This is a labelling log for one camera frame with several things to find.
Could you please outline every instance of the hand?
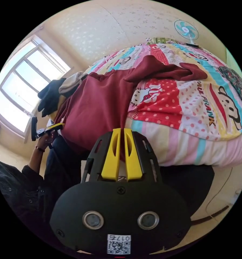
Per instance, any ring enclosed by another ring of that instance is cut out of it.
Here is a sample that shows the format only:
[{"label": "hand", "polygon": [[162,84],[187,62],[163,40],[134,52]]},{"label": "hand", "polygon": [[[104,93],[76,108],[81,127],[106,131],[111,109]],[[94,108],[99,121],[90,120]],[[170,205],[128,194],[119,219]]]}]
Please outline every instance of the hand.
[{"label": "hand", "polygon": [[42,137],[40,137],[37,142],[37,147],[45,150],[48,145],[53,142],[53,133],[54,130],[49,135],[46,133]]}]

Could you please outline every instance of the qr code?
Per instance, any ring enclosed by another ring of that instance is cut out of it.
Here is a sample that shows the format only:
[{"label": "qr code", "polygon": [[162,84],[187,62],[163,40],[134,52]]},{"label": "qr code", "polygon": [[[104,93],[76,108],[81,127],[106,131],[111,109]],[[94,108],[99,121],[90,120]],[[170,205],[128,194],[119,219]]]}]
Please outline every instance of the qr code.
[{"label": "qr code", "polygon": [[108,235],[108,254],[130,254],[131,236]]}]

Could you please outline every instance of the bracelet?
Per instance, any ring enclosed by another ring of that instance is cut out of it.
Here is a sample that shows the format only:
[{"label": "bracelet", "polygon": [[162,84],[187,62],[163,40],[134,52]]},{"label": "bracelet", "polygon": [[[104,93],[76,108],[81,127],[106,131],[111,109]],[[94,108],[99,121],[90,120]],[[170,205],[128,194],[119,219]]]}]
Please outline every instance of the bracelet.
[{"label": "bracelet", "polygon": [[35,146],[35,148],[36,148],[37,150],[43,152],[43,153],[45,152],[45,150],[43,150],[42,148],[39,148],[38,146]]}]

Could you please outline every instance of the electric fan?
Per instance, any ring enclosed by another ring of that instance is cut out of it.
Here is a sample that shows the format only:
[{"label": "electric fan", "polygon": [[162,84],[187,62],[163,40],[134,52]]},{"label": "electric fan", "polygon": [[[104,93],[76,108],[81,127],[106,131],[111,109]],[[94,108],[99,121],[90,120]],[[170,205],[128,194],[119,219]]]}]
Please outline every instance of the electric fan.
[{"label": "electric fan", "polygon": [[193,47],[198,47],[198,45],[196,45],[194,43],[193,40],[198,39],[199,34],[197,29],[190,23],[182,21],[182,20],[177,20],[174,23],[175,29],[176,31],[184,38],[190,40],[190,43],[187,43],[190,46]]}]

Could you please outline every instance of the window frame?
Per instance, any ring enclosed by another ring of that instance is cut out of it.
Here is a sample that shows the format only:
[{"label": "window frame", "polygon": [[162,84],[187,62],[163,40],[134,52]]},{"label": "window frame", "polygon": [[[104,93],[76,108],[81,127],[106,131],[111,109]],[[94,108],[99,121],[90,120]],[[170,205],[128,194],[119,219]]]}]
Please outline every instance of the window frame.
[{"label": "window frame", "polygon": [[[36,90],[31,84],[29,84],[17,71],[17,67],[23,62],[25,61],[32,69],[34,69],[41,77],[43,77],[48,83],[51,82],[51,80],[44,75],[38,68],[36,68],[27,58],[33,54],[35,51],[39,51],[53,66],[55,66],[60,72],[61,72],[61,76],[57,79],[60,79],[61,77],[63,77],[64,74],[66,74],[68,71],[66,69],[64,69],[61,64],[59,64],[58,61],[56,61],[42,46],[40,46],[33,38],[31,38],[26,44],[28,44],[29,42],[32,42],[36,47],[34,47],[31,51],[29,51],[28,53],[26,53],[23,57],[21,57],[19,59],[18,62],[16,62],[16,64],[10,69],[10,71],[7,73],[7,75],[4,77],[4,79],[2,80],[1,84],[0,84],[0,92],[7,98],[8,101],[10,101],[14,106],[16,106],[18,109],[20,109],[22,112],[25,111],[24,108],[22,108],[21,105],[19,105],[16,101],[14,101],[11,97],[8,96],[8,94],[2,89],[5,81],[7,80],[7,78],[10,76],[11,73],[16,74],[27,86],[29,86],[32,90],[34,90],[36,93],[39,93],[38,90]],[[37,111],[37,106],[33,109],[32,114],[36,114]],[[0,121],[1,123],[3,123],[8,129],[10,129],[11,131],[13,131],[14,133],[16,133],[17,135],[19,135],[20,137],[26,139],[26,135],[28,133],[29,130],[29,126],[31,123],[31,118],[29,119],[27,125],[26,125],[26,129],[24,132],[22,132],[21,130],[19,130],[18,128],[16,128],[15,126],[13,126],[10,122],[8,122],[1,114],[0,114]]]}]

